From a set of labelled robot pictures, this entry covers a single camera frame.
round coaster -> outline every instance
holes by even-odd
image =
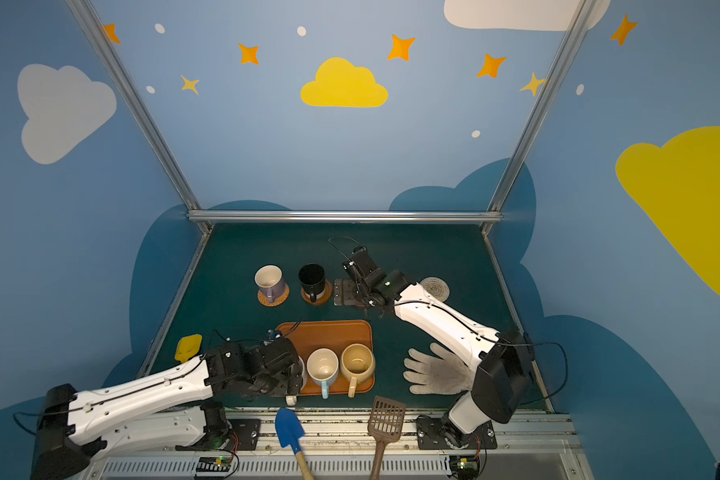
[[[302,299],[305,302],[307,302],[309,305],[322,305],[323,303],[327,302],[331,298],[333,298],[333,283],[330,283],[327,280],[326,280],[326,291],[314,303],[309,301],[307,292],[305,292],[304,289],[302,288]]]
[[[259,290],[259,303],[261,303],[264,306],[278,306],[280,303],[283,303],[286,301],[286,298],[288,298],[288,294],[291,293],[291,289],[288,288],[288,285],[286,284],[286,291],[280,295],[279,298],[276,298],[274,302],[270,303],[266,301],[266,297],[264,294]]]
[[[445,283],[442,278],[437,278],[436,276],[428,276],[423,279],[422,287],[441,302],[445,302],[448,296],[451,295],[451,289],[448,288],[448,284]]]

brown tray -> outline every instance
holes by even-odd
[[[277,329],[285,333],[294,326],[294,322],[281,323]],[[296,347],[298,355],[307,359],[317,349],[331,349],[334,351],[339,361],[341,361],[342,352],[345,348],[353,343],[362,343],[373,352],[373,337],[371,332],[371,324],[364,320],[329,320],[325,322],[302,322],[296,330],[288,334],[288,338]],[[366,393],[373,388],[375,375],[370,379],[359,384],[355,393]],[[341,372],[338,378],[328,389],[328,393],[347,394],[349,393],[349,380],[344,378]],[[299,395],[321,395],[320,385],[316,384],[309,375],[307,375],[307,385]]]

yellow star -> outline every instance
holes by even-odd
[[[546,78],[542,78],[541,80],[536,78],[536,72],[533,72],[530,74],[530,83],[528,85],[522,87],[520,89],[520,91],[530,90],[530,92],[533,93],[534,96],[536,96],[536,91],[538,90],[539,85],[541,85],[542,83],[544,83],[546,81],[547,81]]]
[[[392,36],[392,51],[389,53],[387,60],[393,58],[402,58],[406,62],[408,61],[408,49],[411,47],[415,38],[409,38],[408,40],[401,40],[400,38]]]
[[[611,40],[618,40],[619,45],[624,44],[624,40],[626,40],[626,36],[632,32],[632,29],[636,27],[636,23],[630,22],[630,20],[624,15],[624,20],[621,21],[621,26],[618,30],[616,30],[616,33],[614,33],[614,36],[611,37]]]
[[[104,31],[106,36],[110,38],[112,42],[120,43],[120,39],[115,35],[115,24],[105,25]]]
[[[200,80],[195,80],[194,82],[190,82],[189,80],[184,78],[184,75],[182,75],[181,78],[184,81],[184,86],[181,88],[182,90],[191,90],[191,91],[195,92],[195,95],[199,95],[199,93],[197,93],[197,90],[195,89],[195,85],[197,85],[197,82],[199,82]]]
[[[485,55],[485,64],[483,65],[483,69],[480,70],[480,73],[478,73],[478,78],[483,75],[490,75],[491,77],[496,78],[496,75],[499,74],[499,66],[506,59],[507,57],[493,58],[490,55]]]
[[[240,50],[242,50],[242,60],[240,63],[254,63],[259,64],[259,61],[256,60],[256,51],[259,50],[259,47],[244,47],[242,46],[242,43],[239,43]]]

gray glove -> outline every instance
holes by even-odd
[[[440,358],[410,349],[408,354],[413,360],[403,361],[406,368],[413,370],[404,372],[403,377],[411,383],[417,383],[411,385],[411,393],[455,395],[472,388],[475,372],[470,371],[455,353],[434,342],[429,345],[429,349]]]

mug handle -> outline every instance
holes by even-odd
[[[349,398],[355,398],[355,390],[358,388],[358,378],[354,376],[349,380]]]

